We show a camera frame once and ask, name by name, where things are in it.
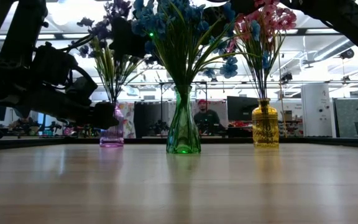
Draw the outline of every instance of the table surface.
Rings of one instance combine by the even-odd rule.
[[[0,223],[358,223],[358,148],[43,146],[0,151]]]

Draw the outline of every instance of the yellow vase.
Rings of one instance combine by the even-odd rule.
[[[277,110],[269,105],[270,99],[258,100],[259,107],[252,112],[252,139],[255,148],[278,148]]]

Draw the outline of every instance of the glass vase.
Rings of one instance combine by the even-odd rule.
[[[252,112],[252,139],[255,148],[278,148],[277,110],[269,105],[270,99],[258,100],[259,107]]]
[[[177,106],[167,139],[167,153],[201,152],[200,135],[190,105],[191,86],[176,86]]]
[[[116,103],[113,117],[119,121],[119,124],[107,130],[101,130],[99,141],[101,147],[122,147],[124,145],[124,115],[122,115],[118,103]]]

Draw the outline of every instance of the green vase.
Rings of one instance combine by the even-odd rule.
[[[175,91],[177,107],[168,133],[167,153],[200,153],[200,135],[190,105],[191,86],[176,86]]]

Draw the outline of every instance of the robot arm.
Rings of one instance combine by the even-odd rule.
[[[237,13],[250,14],[257,10],[254,0],[230,0]],[[281,3],[303,12],[326,26],[342,33],[358,46],[358,4],[354,0],[280,0]]]
[[[0,27],[15,1],[0,0]],[[98,86],[72,55],[48,42],[35,48],[41,27],[48,26],[44,22],[47,14],[45,0],[19,0],[0,52],[1,104],[15,108],[23,117],[34,110],[102,129],[117,125],[110,103],[90,106],[89,97]],[[74,83],[72,70],[83,75]],[[65,92],[58,90],[58,85],[65,85]]]

